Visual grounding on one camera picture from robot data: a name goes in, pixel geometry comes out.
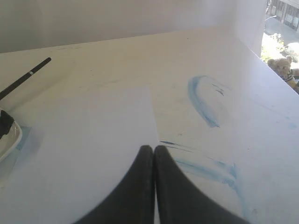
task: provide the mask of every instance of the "black paintbrush handle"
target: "black paintbrush handle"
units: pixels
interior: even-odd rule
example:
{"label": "black paintbrush handle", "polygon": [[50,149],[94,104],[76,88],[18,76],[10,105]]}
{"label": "black paintbrush handle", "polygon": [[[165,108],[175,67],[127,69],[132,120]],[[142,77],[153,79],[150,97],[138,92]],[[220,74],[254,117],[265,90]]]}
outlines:
{"label": "black paintbrush handle", "polygon": [[11,93],[14,89],[16,89],[19,85],[21,85],[27,79],[29,79],[33,74],[35,74],[37,71],[39,71],[43,66],[45,66],[50,61],[51,61],[51,58],[48,57],[47,59],[45,59],[44,61],[39,63],[37,66],[35,66],[32,70],[30,70],[25,75],[23,75],[21,78],[19,78],[14,83],[12,83],[10,86],[5,88],[2,92],[0,92],[0,100],[2,100],[4,97],[6,97],[9,93]]}

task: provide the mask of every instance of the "stuffed animal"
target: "stuffed animal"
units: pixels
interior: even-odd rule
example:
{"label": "stuffed animal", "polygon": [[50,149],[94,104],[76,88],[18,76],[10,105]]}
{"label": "stuffed animal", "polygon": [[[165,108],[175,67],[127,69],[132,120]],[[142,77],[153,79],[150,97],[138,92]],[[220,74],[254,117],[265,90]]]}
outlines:
{"label": "stuffed animal", "polygon": [[268,66],[299,94],[299,84],[294,76],[299,76],[299,69],[291,69],[292,57],[269,59]]}

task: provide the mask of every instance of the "white paper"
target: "white paper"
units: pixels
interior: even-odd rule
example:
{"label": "white paper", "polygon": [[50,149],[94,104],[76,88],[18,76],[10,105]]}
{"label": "white paper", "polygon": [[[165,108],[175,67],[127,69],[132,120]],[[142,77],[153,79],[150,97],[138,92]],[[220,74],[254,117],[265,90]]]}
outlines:
{"label": "white paper", "polygon": [[75,222],[115,188],[141,145],[158,145],[147,89],[66,100],[42,118],[3,192],[2,224]]}

